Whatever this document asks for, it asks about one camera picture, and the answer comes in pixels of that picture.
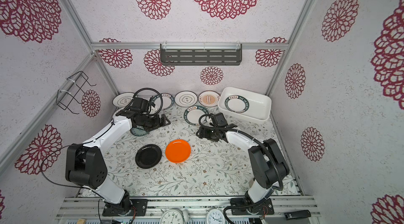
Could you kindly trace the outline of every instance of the plate in white dish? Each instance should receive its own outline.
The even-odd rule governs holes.
[[[245,97],[232,95],[225,100],[225,106],[232,112],[242,113],[249,109],[250,104]]]
[[[114,98],[112,101],[114,106],[117,107],[125,107],[129,102],[133,99],[134,93],[131,92],[125,92],[122,93]]]
[[[199,126],[199,118],[202,115],[207,115],[209,114],[208,109],[206,109],[203,106],[200,105],[194,105],[191,107],[188,107],[187,110],[184,112],[184,119],[186,122],[188,122],[191,125],[194,126]],[[205,123],[207,120],[207,116],[202,119],[202,124]]]
[[[182,91],[175,95],[175,103],[182,107],[195,105],[197,101],[198,97],[191,91]]]
[[[171,94],[161,93],[161,96],[163,98],[163,108],[161,108],[162,110],[169,109],[171,106],[174,105],[174,97]],[[160,108],[161,100],[158,95],[153,96],[151,101],[155,104],[155,109]]]
[[[219,102],[220,94],[215,91],[204,91],[199,94],[198,100],[201,105],[206,107],[217,106]]]

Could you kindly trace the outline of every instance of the white rectangular tray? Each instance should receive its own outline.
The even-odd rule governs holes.
[[[228,110],[225,106],[225,100],[229,96],[238,95],[248,100],[250,107],[243,113],[236,113]],[[247,120],[257,124],[263,124],[270,118],[272,101],[270,97],[246,91],[235,87],[226,87],[219,99],[219,111],[224,115],[229,115],[241,120]]]

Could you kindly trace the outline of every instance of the black wire rack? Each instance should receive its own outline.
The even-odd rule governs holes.
[[[81,85],[79,86],[76,82],[80,79],[80,77],[82,77],[82,78],[84,79],[84,82],[83,82],[83,84],[81,84]],[[76,95],[77,95],[80,91],[82,91],[83,94],[85,93],[85,92],[83,91],[83,89],[82,89],[82,87],[85,85],[85,83],[87,83],[89,86],[95,86],[95,85],[97,85],[97,84],[95,84],[95,85],[90,84],[90,83],[88,82],[88,76],[87,76],[83,71],[78,71],[78,72],[74,73],[73,75],[71,75],[70,77],[68,77],[67,80],[72,81],[72,82],[73,82],[73,85],[72,85],[68,90],[57,90],[57,94],[56,94],[56,105],[58,105],[58,107],[62,108],[63,110],[68,109],[71,113],[73,113],[73,114],[75,114],[75,115],[78,115],[78,114],[79,114],[78,112],[73,112],[72,110],[70,110],[69,105],[71,104],[71,102],[72,102],[73,100],[75,100],[77,103],[81,104],[81,102],[79,102],[79,101],[76,99]],[[76,92],[74,95],[72,95],[72,93],[69,92],[69,90],[70,90],[73,86],[77,86],[77,87],[78,87],[78,90],[77,90],[77,92]],[[68,94],[68,95],[70,95],[70,96],[72,97],[72,99],[68,102],[67,105],[65,105],[65,104],[62,102],[62,99],[64,98],[65,94]]]

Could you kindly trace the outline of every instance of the floral tablecloth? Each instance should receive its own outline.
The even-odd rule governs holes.
[[[244,195],[253,179],[248,154],[222,140],[212,142],[196,137],[198,126],[184,120],[185,109],[173,105],[164,110],[171,125],[148,135],[137,137],[130,131],[122,135],[105,154],[108,176],[131,196]],[[208,110],[219,112],[217,107]],[[226,119],[258,139],[272,138],[278,142],[271,120],[258,125],[229,116]],[[180,164],[165,157],[167,144],[175,139],[184,139],[191,146],[191,156]],[[134,159],[136,152],[147,144],[159,146],[163,156],[153,168],[141,169]],[[291,175],[284,179],[284,190],[275,191],[274,195],[300,195]],[[82,196],[95,195],[85,189]]]

